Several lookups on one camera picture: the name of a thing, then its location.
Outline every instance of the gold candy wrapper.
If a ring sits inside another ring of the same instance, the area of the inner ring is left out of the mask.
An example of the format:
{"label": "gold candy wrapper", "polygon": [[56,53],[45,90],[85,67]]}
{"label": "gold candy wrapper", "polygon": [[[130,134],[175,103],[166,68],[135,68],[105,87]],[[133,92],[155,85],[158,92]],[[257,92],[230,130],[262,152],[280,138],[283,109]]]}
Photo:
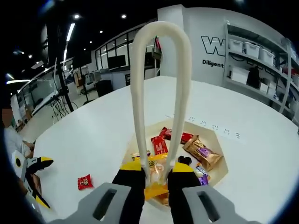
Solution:
{"label": "gold candy wrapper", "polygon": [[206,171],[213,169],[222,157],[222,155],[214,153],[211,149],[207,148],[199,140],[198,135],[194,135],[186,144],[184,144],[183,149],[200,161]]}

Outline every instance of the yellow candy wrapper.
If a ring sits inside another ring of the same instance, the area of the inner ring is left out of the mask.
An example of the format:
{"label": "yellow candy wrapper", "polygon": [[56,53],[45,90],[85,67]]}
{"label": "yellow candy wrapper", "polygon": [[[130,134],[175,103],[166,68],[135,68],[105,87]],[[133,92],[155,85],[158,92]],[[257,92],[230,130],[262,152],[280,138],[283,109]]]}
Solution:
{"label": "yellow candy wrapper", "polygon": [[150,184],[144,190],[145,200],[168,193],[167,184],[162,184],[162,172],[166,165],[167,153],[148,156]]}

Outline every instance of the desk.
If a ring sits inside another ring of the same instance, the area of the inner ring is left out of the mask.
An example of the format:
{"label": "desk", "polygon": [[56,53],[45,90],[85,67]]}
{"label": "desk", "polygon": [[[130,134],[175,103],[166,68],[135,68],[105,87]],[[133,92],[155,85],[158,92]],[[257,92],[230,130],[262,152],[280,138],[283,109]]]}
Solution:
{"label": "desk", "polygon": [[52,100],[52,98],[54,97],[54,96],[57,96],[59,93],[58,93],[58,91],[54,91],[54,92],[52,92],[52,93],[50,93],[48,96],[46,96],[43,100],[42,100],[42,102],[40,102],[35,108],[34,108],[34,110],[33,110],[33,112],[32,112],[32,115],[35,115],[40,109],[42,109],[45,105],[47,105],[48,103],[49,103],[49,101],[51,101]]}
{"label": "desk", "polygon": [[[173,114],[175,83],[176,78],[164,76],[145,81],[146,126]],[[292,196],[299,177],[297,127],[259,101],[195,81],[186,120],[189,117],[198,125],[209,121],[240,133],[239,141],[217,135],[228,174],[215,189],[230,199],[245,219],[270,222]],[[34,155],[54,159],[38,173],[43,197],[53,208],[41,208],[44,219],[66,218],[92,191],[79,191],[78,177],[91,174],[95,187],[111,182],[134,132],[129,86],[80,107],[45,131],[36,141]],[[173,222],[170,210],[158,210],[145,202],[140,223]]]}

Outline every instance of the red snack packet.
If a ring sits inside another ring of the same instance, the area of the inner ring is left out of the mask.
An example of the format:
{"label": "red snack packet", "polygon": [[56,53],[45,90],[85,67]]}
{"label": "red snack packet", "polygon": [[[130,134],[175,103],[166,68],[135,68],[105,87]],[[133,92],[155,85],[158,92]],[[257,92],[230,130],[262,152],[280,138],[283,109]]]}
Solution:
{"label": "red snack packet", "polygon": [[[171,139],[171,132],[172,130],[166,127],[163,127],[159,136],[164,136],[164,139],[170,140]],[[183,132],[181,137],[181,144],[185,144],[187,141],[189,141],[192,138],[193,134],[185,133]]]}
{"label": "red snack packet", "polygon": [[85,188],[93,188],[92,180],[90,174],[84,177],[78,178],[78,189],[83,190]]}
{"label": "red snack packet", "polygon": [[151,139],[151,142],[154,145],[155,154],[164,154],[168,153],[167,145],[165,143],[163,136],[157,136]]}

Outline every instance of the white storage box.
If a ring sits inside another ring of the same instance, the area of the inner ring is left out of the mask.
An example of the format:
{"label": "white storage box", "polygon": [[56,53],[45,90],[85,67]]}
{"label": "white storage box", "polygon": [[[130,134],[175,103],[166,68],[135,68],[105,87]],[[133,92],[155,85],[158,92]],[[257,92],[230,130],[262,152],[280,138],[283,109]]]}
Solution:
{"label": "white storage box", "polygon": [[259,59],[261,59],[263,62],[273,66],[274,54],[267,51],[266,49],[260,48]]}
{"label": "white storage box", "polygon": [[233,39],[229,39],[229,49],[242,53],[242,51],[243,51],[243,42],[233,40]]}
{"label": "white storage box", "polygon": [[268,92],[267,92],[267,94],[268,94],[269,96],[271,96],[271,97],[274,98],[275,93],[276,93],[275,89],[273,89],[273,88],[268,88]]}
{"label": "white storage box", "polygon": [[231,79],[236,82],[246,84],[248,74],[248,70],[233,66]]}
{"label": "white storage box", "polygon": [[297,110],[297,103],[298,102],[296,100],[292,99],[292,101],[290,103],[290,109],[291,109],[291,111],[296,112],[296,110]]}
{"label": "white storage box", "polygon": [[245,42],[245,53],[247,55],[258,58],[259,50],[260,50],[259,46],[249,42]]}
{"label": "white storage box", "polygon": [[299,76],[292,76],[293,82],[299,87]]}
{"label": "white storage box", "polygon": [[271,81],[271,82],[269,83],[269,88],[271,88],[271,89],[276,89],[276,83],[273,82],[273,81]]}
{"label": "white storage box", "polygon": [[261,83],[260,91],[267,93],[268,86],[266,84],[264,84],[264,83]]}

